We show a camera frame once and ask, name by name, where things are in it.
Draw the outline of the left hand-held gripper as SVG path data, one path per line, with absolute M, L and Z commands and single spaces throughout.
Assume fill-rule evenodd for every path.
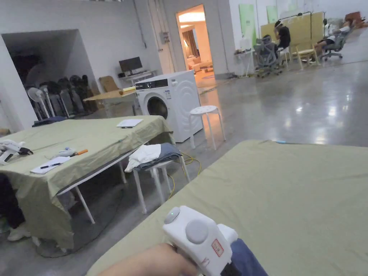
M 205 276 L 224 276 L 232 270 L 231 244 L 238 233 L 216 224 L 208 216 L 187 206 L 174 207 L 164 219 L 163 231 L 177 252 L 194 262 Z

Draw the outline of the person's left hand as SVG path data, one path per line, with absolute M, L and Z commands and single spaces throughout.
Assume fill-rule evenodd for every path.
M 176 249 L 162 243 L 142 254 L 147 276 L 197 276 L 196 265 L 180 255 Z

